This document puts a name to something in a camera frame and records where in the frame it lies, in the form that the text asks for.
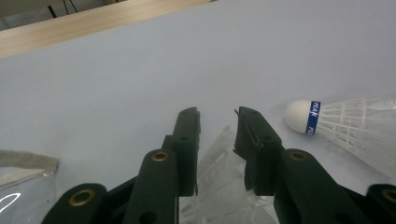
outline brass screw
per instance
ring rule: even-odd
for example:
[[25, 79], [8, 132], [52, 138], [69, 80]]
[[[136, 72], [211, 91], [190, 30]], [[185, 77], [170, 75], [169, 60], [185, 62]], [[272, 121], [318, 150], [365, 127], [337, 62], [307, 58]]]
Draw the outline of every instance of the brass screw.
[[70, 197], [69, 203], [72, 206], [79, 207], [90, 202], [94, 197], [95, 197], [95, 191], [93, 189], [82, 189]]
[[166, 152], [156, 152], [154, 155], [152, 155], [151, 159], [154, 161], [166, 161], [168, 160], [168, 153]]

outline blue band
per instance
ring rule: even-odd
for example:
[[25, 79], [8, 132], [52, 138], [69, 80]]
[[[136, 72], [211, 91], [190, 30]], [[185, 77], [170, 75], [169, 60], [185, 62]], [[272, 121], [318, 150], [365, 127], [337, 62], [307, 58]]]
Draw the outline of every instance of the blue band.
[[311, 101], [311, 107], [309, 108], [308, 122], [306, 123], [305, 133], [314, 135], [317, 129], [318, 119], [320, 112], [320, 102]]

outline white backdrop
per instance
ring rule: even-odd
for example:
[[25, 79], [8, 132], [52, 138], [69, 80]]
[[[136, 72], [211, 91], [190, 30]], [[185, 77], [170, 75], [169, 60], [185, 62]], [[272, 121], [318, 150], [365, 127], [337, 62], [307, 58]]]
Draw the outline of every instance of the white backdrop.
[[236, 129], [244, 105], [285, 147], [365, 193], [383, 176], [294, 133], [284, 112], [294, 100], [326, 105], [395, 84], [395, 1], [220, 0], [0, 60], [0, 148], [58, 157], [58, 196], [87, 182], [112, 189], [137, 175], [178, 111], [200, 110], [202, 155], [226, 125]]

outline wooden edge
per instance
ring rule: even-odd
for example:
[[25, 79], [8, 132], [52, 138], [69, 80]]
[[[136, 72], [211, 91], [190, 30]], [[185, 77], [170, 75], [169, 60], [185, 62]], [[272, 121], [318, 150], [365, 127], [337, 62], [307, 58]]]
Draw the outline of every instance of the wooden edge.
[[142, 21], [209, 0], [133, 0], [0, 32], [0, 58]]

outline shuttlecock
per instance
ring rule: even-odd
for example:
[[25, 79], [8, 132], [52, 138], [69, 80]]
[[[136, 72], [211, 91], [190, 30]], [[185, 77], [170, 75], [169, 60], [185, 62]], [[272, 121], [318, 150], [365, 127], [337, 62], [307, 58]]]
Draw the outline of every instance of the shuttlecock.
[[289, 105], [285, 120], [294, 131], [320, 134], [396, 180], [396, 93], [321, 105]]
[[198, 163], [199, 192], [180, 199], [180, 223], [277, 223], [273, 197], [246, 191], [246, 161], [233, 152], [235, 136], [225, 128]]

